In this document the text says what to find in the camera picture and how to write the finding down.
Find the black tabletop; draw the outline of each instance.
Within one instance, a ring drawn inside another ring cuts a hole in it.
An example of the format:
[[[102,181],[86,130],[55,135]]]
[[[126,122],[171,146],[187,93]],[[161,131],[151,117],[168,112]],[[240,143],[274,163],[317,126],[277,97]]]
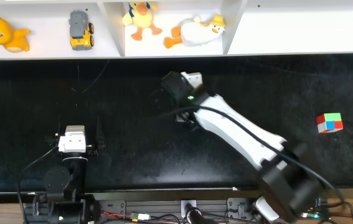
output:
[[[113,59],[90,86],[106,62],[0,62],[0,192],[16,191],[20,170],[50,149],[46,140],[59,121],[62,131],[83,124],[94,138],[97,117],[107,149],[89,160],[90,192],[254,189],[254,168],[219,137],[156,117],[172,108],[158,90],[171,70],[201,72],[209,91],[260,127],[309,143],[322,174],[353,187],[353,54]],[[344,129],[319,134],[322,113],[341,113]],[[22,189],[43,189],[45,172],[57,164],[49,155],[25,175]]]

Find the colorful cube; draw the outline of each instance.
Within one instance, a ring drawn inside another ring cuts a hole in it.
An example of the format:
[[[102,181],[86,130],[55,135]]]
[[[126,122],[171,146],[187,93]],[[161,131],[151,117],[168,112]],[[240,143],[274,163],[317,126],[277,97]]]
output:
[[[319,133],[331,133],[344,129],[340,113],[326,113],[318,116]]]

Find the white duck with yellow hat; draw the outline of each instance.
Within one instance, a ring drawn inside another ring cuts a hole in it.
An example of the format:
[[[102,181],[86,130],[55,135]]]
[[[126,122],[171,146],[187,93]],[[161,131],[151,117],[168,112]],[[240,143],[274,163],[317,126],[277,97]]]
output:
[[[172,28],[173,38],[166,37],[164,45],[170,49],[175,44],[181,43],[188,47],[208,44],[222,36],[225,28],[226,24],[221,15],[215,15],[208,24],[201,22],[200,17],[196,16],[193,20],[185,20],[180,26]]]

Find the duck plush toy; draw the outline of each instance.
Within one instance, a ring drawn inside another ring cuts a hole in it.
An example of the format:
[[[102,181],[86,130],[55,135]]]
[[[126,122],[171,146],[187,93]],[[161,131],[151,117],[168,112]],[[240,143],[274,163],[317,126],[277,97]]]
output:
[[[130,2],[129,11],[125,14],[122,19],[122,23],[125,26],[131,24],[138,28],[138,31],[132,34],[134,40],[142,40],[143,29],[150,28],[153,35],[158,35],[162,32],[162,29],[157,28],[154,24],[153,12],[158,11],[158,3],[156,2]]]
[[[0,18],[0,45],[12,53],[29,51],[26,35],[28,29],[13,29],[4,19]]]
[[[197,16],[193,20],[185,20],[180,26],[172,28],[173,38],[166,37],[164,45],[170,49],[175,44],[181,43],[188,47],[208,44],[218,39],[225,32],[225,28],[226,24],[221,15],[215,15],[208,24],[201,22],[200,17]]]

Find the blue vest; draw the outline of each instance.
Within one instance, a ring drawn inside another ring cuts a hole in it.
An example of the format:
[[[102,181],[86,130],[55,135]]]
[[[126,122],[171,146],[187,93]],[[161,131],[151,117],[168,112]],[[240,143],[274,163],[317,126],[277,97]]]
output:
[[[147,6],[148,9],[150,9],[150,4],[148,2],[146,2],[146,6]],[[134,14],[132,12],[132,9],[133,8],[132,8],[131,4],[129,4],[129,15],[133,18]]]

